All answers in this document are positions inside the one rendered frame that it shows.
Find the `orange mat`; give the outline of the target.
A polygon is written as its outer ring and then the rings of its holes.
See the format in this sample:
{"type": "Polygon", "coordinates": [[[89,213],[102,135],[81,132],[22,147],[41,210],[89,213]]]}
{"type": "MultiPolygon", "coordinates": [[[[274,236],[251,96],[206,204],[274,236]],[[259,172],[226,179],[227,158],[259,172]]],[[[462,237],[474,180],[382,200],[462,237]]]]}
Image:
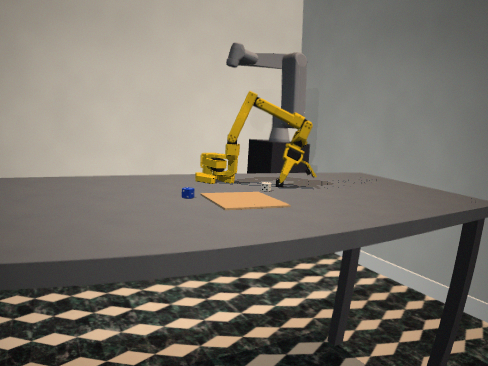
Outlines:
{"type": "Polygon", "coordinates": [[[201,193],[200,195],[224,210],[291,207],[260,192],[201,193]]]}

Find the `white die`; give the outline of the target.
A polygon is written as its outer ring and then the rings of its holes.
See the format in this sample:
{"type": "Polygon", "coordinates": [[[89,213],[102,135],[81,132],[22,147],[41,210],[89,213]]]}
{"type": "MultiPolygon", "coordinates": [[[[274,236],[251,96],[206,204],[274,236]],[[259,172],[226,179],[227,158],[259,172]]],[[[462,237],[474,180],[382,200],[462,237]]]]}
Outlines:
{"type": "Polygon", "coordinates": [[[265,191],[265,192],[271,191],[271,183],[269,182],[261,183],[261,191],[265,191]]]}

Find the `blue die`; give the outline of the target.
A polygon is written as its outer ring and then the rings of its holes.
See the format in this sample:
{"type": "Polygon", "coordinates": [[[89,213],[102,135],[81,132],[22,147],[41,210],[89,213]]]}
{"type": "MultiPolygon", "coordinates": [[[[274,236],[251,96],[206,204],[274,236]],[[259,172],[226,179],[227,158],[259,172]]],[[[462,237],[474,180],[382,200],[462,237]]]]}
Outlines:
{"type": "Polygon", "coordinates": [[[186,198],[186,199],[194,198],[194,188],[190,188],[190,187],[182,188],[182,198],[186,198]]]}

